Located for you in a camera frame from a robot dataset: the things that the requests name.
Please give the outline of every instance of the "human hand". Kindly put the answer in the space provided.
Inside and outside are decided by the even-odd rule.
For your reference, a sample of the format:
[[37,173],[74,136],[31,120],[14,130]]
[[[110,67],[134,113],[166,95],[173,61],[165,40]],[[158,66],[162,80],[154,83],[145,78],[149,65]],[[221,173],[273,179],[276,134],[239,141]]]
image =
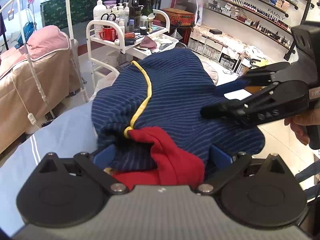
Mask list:
[[309,110],[293,117],[285,118],[284,125],[287,126],[289,124],[291,130],[295,133],[296,138],[304,145],[308,145],[310,138],[304,132],[302,126],[320,125],[320,108]]

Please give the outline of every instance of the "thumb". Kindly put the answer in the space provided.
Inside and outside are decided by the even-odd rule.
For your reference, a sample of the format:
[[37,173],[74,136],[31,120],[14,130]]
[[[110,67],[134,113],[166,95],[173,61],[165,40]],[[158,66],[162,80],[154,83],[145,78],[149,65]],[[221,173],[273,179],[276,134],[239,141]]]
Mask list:
[[298,125],[319,125],[320,108],[306,111],[293,117],[293,121]]

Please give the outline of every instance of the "light blue sheet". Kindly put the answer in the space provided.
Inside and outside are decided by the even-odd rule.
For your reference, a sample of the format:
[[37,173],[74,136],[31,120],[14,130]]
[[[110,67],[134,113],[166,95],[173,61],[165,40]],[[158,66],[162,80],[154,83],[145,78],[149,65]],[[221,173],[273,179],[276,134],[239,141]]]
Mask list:
[[76,153],[92,153],[97,149],[91,107],[89,102],[63,113],[21,144],[0,168],[0,228],[7,235],[12,236],[24,225],[16,197],[46,153],[72,158]]

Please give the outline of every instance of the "gray gripper base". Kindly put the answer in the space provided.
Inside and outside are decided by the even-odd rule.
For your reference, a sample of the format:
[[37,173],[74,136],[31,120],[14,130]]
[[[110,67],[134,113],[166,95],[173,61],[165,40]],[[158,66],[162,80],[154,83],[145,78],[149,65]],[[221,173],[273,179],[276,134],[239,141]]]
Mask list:
[[227,217],[210,196],[188,186],[136,186],[109,199],[93,219],[71,228],[26,225],[16,240],[307,240],[296,226],[278,230],[248,228]]

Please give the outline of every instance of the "green patterned panel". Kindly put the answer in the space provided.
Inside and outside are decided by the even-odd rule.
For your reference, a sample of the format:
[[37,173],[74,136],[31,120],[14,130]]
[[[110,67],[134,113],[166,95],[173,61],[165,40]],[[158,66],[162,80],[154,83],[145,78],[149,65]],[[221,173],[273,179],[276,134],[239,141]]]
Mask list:
[[[93,20],[93,8],[97,0],[70,0],[72,24]],[[66,0],[50,0],[41,3],[45,26],[56,25],[60,29],[68,26]]]

